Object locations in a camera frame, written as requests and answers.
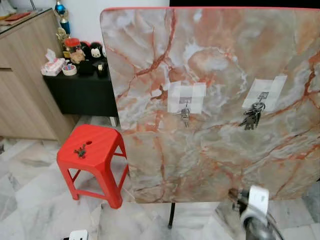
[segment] cabinet door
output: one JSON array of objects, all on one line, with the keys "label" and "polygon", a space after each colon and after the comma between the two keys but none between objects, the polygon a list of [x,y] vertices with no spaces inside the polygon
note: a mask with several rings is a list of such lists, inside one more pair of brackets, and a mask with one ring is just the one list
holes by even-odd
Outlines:
[{"label": "cabinet door", "polygon": [[0,69],[0,136],[54,139],[31,96],[9,69]]}]

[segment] tissue box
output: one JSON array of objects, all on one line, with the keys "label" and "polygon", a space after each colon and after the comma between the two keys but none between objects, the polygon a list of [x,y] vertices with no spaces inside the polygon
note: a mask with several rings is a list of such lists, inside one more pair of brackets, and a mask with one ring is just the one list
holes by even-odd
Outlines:
[{"label": "tissue box", "polygon": [[41,73],[45,76],[57,76],[63,66],[66,64],[66,60],[64,58],[56,58],[54,62],[47,62],[45,65],[41,67]]}]

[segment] black table leg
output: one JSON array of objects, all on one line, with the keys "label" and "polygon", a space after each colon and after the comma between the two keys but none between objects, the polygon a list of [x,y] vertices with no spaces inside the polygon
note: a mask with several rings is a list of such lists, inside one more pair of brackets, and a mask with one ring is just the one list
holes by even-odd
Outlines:
[{"label": "black table leg", "polygon": [[175,207],[176,207],[176,203],[175,202],[171,203],[168,229],[172,229],[172,222],[174,221],[174,215],[175,215]]}]

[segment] bunch of keys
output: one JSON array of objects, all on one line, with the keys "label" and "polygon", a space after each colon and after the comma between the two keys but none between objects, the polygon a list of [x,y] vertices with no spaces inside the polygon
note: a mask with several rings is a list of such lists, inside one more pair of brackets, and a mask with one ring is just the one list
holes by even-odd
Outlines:
[{"label": "bunch of keys", "polygon": [[181,120],[184,123],[184,126],[187,128],[189,126],[189,114],[190,114],[190,110],[188,108],[188,102],[186,102],[185,107],[180,112],[177,112],[176,114],[180,115]]},{"label": "bunch of keys", "polygon": [[251,108],[244,112],[246,115],[245,119],[239,126],[243,126],[244,130],[253,130],[258,127],[261,112],[266,108],[266,105],[263,102],[256,102],[252,104]]}]

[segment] red lid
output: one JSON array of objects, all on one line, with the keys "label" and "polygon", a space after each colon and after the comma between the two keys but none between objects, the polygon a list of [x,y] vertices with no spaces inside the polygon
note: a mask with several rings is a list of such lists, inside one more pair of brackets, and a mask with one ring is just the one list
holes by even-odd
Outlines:
[{"label": "red lid", "polygon": [[64,44],[67,46],[67,47],[76,47],[76,46],[79,46],[80,45],[80,41],[78,38],[67,38],[66,40],[64,40]]}]

